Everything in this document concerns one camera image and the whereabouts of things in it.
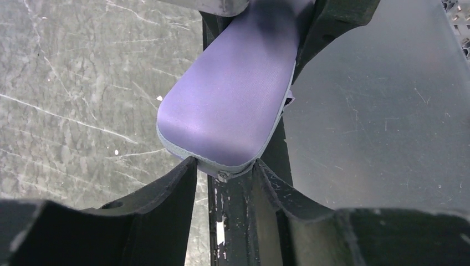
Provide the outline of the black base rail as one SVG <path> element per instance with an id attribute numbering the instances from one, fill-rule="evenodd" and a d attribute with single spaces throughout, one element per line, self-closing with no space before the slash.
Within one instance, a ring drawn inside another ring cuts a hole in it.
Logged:
<path id="1" fill-rule="evenodd" d="M 284 122 L 280 120 L 261 159 L 292 185 Z M 259 265 L 251 174 L 222 182 L 208 176 L 211 265 Z"/>

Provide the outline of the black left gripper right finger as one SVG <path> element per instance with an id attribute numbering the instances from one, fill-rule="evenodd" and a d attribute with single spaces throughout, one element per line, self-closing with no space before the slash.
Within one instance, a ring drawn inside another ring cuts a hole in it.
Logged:
<path id="1" fill-rule="evenodd" d="M 468 265 L 469 213 L 319 204 L 253 167 L 261 265 Z"/>

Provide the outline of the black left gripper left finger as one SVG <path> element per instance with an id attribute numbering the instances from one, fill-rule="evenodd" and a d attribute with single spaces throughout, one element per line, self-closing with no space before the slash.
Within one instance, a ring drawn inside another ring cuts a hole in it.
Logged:
<path id="1" fill-rule="evenodd" d="M 2 265 L 184 265 L 197 162 L 100 208 L 1 200 Z"/>

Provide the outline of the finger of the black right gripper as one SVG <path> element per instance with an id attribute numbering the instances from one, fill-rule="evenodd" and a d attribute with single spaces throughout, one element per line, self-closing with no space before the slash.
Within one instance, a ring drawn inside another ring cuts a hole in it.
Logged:
<path id="1" fill-rule="evenodd" d="M 241 14 L 249 5 L 249 0 L 160 0 L 176 6 L 194 9 L 221 17 L 234 17 Z"/>
<path id="2" fill-rule="evenodd" d="M 344 33 L 367 25 L 380 0 L 308 1 L 297 15 L 299 47 L 293 80 L 326 46 Z"/>

